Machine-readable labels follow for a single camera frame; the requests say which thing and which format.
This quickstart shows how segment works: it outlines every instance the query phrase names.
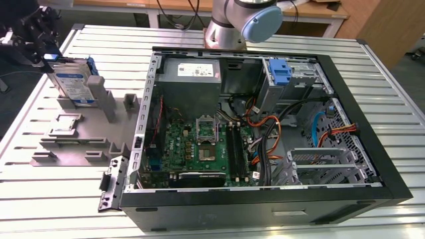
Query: blue latch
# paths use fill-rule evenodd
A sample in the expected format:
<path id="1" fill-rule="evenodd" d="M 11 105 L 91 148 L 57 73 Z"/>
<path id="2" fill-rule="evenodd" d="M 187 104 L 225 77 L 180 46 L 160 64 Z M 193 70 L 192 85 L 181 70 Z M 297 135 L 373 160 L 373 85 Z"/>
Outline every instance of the blue latch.
<path id="1" fill-rule="evenodd" d="M 269 70 L 274 78 L 274 85 L 285 86 L 292 77 L 292 70 L 285 60 L 269 59 Z"/>

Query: power supply label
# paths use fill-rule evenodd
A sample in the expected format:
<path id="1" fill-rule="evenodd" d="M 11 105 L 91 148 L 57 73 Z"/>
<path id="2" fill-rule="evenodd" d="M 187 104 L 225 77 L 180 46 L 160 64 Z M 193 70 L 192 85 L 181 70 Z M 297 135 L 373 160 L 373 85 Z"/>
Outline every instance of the power supply label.
<path id="1" fill-rule="evenodd" d="M 213 77 L 213 65 L 181 63 L 179 64 L 177 76 Z"/>
<path id="2" fill-rule="evenodd" d="M 56 76 L 61 89 L 75 103 L 91 104 L 95 102 L 95 97 L 81 74 L 56 74 Z"/>

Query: metal panel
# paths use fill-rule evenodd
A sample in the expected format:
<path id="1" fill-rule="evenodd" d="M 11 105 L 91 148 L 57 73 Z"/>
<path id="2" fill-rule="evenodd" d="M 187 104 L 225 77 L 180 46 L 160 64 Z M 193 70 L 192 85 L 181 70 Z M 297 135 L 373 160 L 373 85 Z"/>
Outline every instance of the metal panel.
<path id="1" fill-rule="evenodd" d="M 81 32 L 72 31 L 61 49 L 67 49 L 67 56 L 89 54 L 93 57 L 113 96 L 135 93 L 141 97 L 153 45 L 201 47 L 203 32 L 87 25 Z M 305 238 L 314 233 L 318 239 L 422 238 L 425 229 L 416 225 L 425 223 L 424 119 L 412 110 L 414 106 L 380 62 L 354 40 L 345 39 L 274 36 L 265 43 L 249 43 L 248 49 L 333 57 L 414 198 L 400 206 L 366 212 L 338 225 L 181 231 L 155 233 L 155 236 L 256 239 L 278 235 Z M 57 90 L 43 77 L 0 142 L 0 164 L 5 164 L 0 170 L 1 238 L 152 236 L 139 230 L 123 213 L 99 214 L 96 211 L 99 178 L 107 167 L 33 168 L 28 165 L 39 147 L 37 137 L 48 130 L 57 112 L 56 96 Z"/>

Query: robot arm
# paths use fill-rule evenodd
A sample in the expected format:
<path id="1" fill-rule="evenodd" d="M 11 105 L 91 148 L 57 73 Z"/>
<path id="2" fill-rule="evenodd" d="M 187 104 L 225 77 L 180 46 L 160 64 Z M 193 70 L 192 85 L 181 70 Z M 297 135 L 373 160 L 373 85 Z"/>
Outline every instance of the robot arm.
<path id="1" fill-rule="evenodd" d="M 36 0 L 0 1 L 0 53 L 20 64 L 51 73 L 45 54 L 61 55 L 57 48 L 57 14 Z"/>
<path id="2" fill-rule="evenodd" d="M 240 50 L 245 40 L 265 41 L 278 30 L 282 18 L 276 0 L 214 0 L 207 47 Z"/>

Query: desk leg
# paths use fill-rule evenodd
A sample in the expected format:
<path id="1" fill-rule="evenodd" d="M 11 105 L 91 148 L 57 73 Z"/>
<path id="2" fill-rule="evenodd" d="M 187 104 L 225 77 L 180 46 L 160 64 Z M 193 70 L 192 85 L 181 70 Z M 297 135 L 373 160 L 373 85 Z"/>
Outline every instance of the desk leg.
<path id="1" fill-rule="evenodd" d="M 340 27 L 342 25 L 342 22 L 344 22 L 344 19 L 340 19 L 340 18 L 333 19 L 332 23 L 329 24 L 329 26 L 326 28 L 326 31 L 325 31 L 325 34 L 322 37 L 334 38 L 334 36 L 340 30 Z"/>
<path id="2" fill-rule="evenodd" d="M 160 13 L 157 9 L 147 9 L 149 28 L 160 28 Z"/>

